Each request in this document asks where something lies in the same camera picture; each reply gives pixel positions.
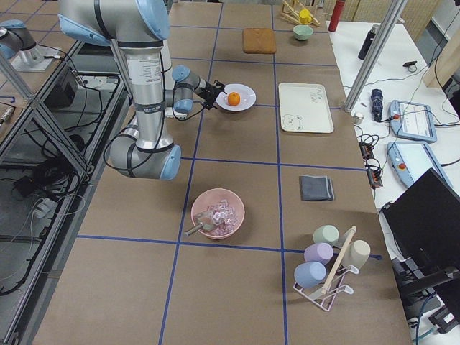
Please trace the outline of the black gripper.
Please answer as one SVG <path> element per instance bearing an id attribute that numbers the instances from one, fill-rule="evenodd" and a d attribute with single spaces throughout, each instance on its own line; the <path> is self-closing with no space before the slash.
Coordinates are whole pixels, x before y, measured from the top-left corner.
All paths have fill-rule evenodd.
<path id="1" fill-rule="evenodd" d="M 220 92 L 225 91 L 225 87 L 226 85 L 219 82 L 218 80 L 215 80 L 214 84 L 210 84 L 207 81 L 205 81 L 204 86 L 199 85 L 195 89 L 195 94 L 203 99 L 201 105 L 204 109 L 216 109 L 216 99 L 219 96 Z"/>

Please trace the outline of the third robot arm edge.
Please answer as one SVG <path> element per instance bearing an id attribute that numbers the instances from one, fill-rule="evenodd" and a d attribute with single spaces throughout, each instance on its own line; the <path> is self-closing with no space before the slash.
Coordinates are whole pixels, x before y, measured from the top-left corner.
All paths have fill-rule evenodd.
<path id="1" fill-rule="evenodd" d="M 19 72 L 44 73 L 52 62 L 52 57 L 45 57 L 45 50 L 18 19 L 1 23 L 1 54 Z"/>

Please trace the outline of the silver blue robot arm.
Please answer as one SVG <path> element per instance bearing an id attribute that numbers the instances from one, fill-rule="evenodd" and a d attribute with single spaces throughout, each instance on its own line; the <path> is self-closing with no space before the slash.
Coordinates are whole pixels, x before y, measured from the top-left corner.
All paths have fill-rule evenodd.
<path id="1" fill-rule="evenodd" d="M 225 85 L 209 83 L 188 67 L 170 64 L 171 1 L 60 1 L 60 28 L 67 36 L 110 47 L 132 97 L 134 117 L 108 143 L 105 163 L 131 178 L 172 180 L 181 148 L 167 132 L 166 115 L 191 117 L 193 97 L 213 108 Z"/>

